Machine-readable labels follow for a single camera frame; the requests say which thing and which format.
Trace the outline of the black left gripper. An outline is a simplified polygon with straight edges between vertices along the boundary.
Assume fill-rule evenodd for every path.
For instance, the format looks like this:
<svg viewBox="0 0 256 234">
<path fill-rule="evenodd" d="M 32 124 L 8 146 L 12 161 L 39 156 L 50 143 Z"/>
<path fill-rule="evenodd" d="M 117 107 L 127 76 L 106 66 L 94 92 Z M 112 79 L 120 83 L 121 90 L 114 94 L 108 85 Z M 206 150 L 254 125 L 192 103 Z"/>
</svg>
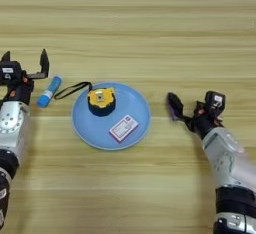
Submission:
<svg viewBox="0 0 256 234">
<path fill-rule="evenodd" d="M 7 51 L 2 56 L 0 62 L 4 61 L 10 61 L 10 51 Z M 7 93 L 0 99 L 0 105 L 8 101 L 19 101 L 28 105 L 34 90 L 34 81 L 48 77 L 49 59 L 46 50 L 43 50 L 41 53 L 40 65 L 42 73 L 27 74 L 26 72 L 22 72 L 20 75 L 13 75 L 11 73 L 1 74 L 0 86 L 6 86 Z"/>
</svg>

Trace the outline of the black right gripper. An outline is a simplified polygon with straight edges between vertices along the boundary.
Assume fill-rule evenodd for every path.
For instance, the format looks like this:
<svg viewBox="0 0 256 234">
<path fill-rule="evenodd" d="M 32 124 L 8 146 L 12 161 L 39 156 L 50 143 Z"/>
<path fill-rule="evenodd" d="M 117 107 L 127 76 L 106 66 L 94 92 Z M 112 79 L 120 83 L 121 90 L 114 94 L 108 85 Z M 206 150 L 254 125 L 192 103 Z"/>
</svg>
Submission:
<svg viewBox="0 0 256 234">
<path fill-rule="evenodd" d="M 206 108 L 203 102 L 197 101 L 196 108 L 191 117 L 183 116 L 183 104 L 179 97 L 169 92 L 167 94 L 167 104 L 170 115 L 174 121 L 182 120 L 187 128 L 203 139 L 211 130 L 222 127 L 222 121 L 218 119 L 224 108 Z"/>
</svg>

